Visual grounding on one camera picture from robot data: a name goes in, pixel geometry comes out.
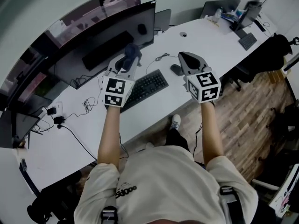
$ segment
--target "leg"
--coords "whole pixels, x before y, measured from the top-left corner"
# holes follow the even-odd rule
[[[233,81],[234,81],[234,82],[236,83],[236,85],[238,86],[238,87],[237,87],[237,91],[241,91],[242,87],[241,87],[241,85],[240,85],[238,79],[234,79],[234,78],[233,78]]]
[[[165,145],[166,146],[170,146],[170,145],[180,146],[180,147],[188,150],[188,152],[190,152],[190,150],[188,148],[187,140],[185,140],[178,132],[180,123],[181,123],[180,116],[178,114],[175,114],[172,117],[171,128],[167,133]]]
[[[220,95],[219,96],[222,96],[223,95],[223,91],[224,91],[224,87],[226,85],[226,83],[228,82],[229,80],[229,77],[228,75],[224,75],[220,78],[220,81],[221,81],[221,89],[220,89]]]
[[[170,131],[168,131],[165,145],[180,146],[190,152],[187,140],[183,138],[176,129],[171,129]]]

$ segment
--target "white sneaker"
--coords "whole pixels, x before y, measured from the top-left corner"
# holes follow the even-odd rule
[[[171,119],[170,129],[178,130],[180,124],[181,124],[181,117],[178,114],[175,114]]]

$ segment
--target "water bottle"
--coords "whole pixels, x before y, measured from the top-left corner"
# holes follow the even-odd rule
[[[217,23],[219,21],[219,19],[221,18],[222,13],[223,13],[223,8],[222,7],[218,8],[214,17],[212,18],[212,21]]]

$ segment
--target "shoulder strap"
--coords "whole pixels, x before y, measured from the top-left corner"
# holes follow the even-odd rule
[[[114,206],[108,206],[101,212],[102,224],[117,224],[117,208]]]
[[[230,186],[220,187],[220,195],[225,201],[232,224],[245,224],[241,202],[237,192]]]

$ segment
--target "power adapter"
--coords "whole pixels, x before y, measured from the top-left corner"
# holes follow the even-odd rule
[[[56,108],[55,107],[52,107],[52,108],[47,110],[47,115],[52,115],[52,114],[56,114]]]
[[[64,119],[63,116],[58,116],[58,117],[55,117],[55,118],[54,118],[54,124],[55,124],[55,125],[63,124],[64,121],[65,121],[65,119]]]

